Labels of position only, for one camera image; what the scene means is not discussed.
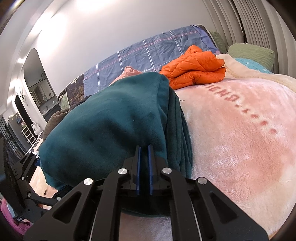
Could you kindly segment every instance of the orange jacket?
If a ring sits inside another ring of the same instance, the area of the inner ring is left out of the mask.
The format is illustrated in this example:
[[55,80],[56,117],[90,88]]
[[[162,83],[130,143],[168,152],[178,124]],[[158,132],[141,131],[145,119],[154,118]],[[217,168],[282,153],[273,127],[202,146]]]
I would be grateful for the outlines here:
[[212,52],[203,52],[192,45],[184,55],[163,66],[160,73],[169,79],[170,87],[176,90],[194,84],[220,82],[225,77],[226,68],[222,68],[223,65],[223,59],[217,59]]

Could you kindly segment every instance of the pink clothing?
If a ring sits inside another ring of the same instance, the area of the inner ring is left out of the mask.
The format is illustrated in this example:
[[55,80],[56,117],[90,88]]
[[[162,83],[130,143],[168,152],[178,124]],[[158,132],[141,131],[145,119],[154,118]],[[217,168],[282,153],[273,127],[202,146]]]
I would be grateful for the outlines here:
[[13,229],[21,235],[24,235],[25,232],[32,226],[30,222],[21,222],[20,224],[17,224],[13,220],[11,213],[8,210],[7,201],[5,199],[2,200],[1,212],[3,213],[10,226],[13,227]]
[[125,77],[129,77],[129,76],[133,76],[133,75],[138,75],[141,73],[142,73],[141,71],[138,71],[138,70],[134,69],[133,67],[127,66],[124,68],[124,72],[120,76],[118,76],[115,80],[113,80],[111,82],[111,84],[109,84],[109,86],[112,85],[117,80],[123,79]]

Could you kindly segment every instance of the fluffy pink blanket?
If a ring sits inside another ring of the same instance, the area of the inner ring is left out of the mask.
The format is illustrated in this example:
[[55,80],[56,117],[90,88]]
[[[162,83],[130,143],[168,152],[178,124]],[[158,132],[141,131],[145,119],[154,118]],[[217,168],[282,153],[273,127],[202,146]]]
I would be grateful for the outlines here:
[[[176,91],[190,130],[192,178],[205,176],[271,238],[296,203],[296,80],[250,70],[228,54],[226,79]],[[52,196],[40,169],[31,182]],[[172,240],[169,218],[121,215],[120,241]]]

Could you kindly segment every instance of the metal bolt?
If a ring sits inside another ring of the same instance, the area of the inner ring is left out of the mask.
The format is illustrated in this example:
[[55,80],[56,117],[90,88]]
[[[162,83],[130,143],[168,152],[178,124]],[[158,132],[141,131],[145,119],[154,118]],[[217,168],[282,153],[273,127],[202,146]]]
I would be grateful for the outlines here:
[[84,181],[83,181],[83,183],[85,184],[85,185],[91,185],[92,183],[93,183],[94,181],[91,179],[91,178],[87,178],[87,179],[85,179]]
[[172,172],[172,169],[169,168],[169,167],[165,167],[165,168],[163,169],[163,173],[165,173],[165,174],[170,174],[171,172]]
[[204,177],[200,177],[200,178],[197,180],[197,182],[198,182],[199,184],[204,185],[204,184],[207,184],[207,179],[204,178]]
[[118,170],[118,173],[120,174],[120,175],[124,175],[124,174],[127,174],[127,169],[125,169],[125,168],[120,168],[119,170]]

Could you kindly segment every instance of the teal blanket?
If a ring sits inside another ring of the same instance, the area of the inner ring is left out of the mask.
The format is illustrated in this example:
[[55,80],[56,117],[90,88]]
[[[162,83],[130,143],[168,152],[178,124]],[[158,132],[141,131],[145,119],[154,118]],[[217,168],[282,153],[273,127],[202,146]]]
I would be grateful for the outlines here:
[[[155,72],[121,79],[70,111],[40,146],[41,168],[50,186],[76,186],[88,177],[107,177],[134,156],[137,145],[149,144],[169,167],[191,177],[192,147],[179,98]],[[145,160],[141,174],[139,200],[126,209],[157,215],[157,204],[146,199]]]

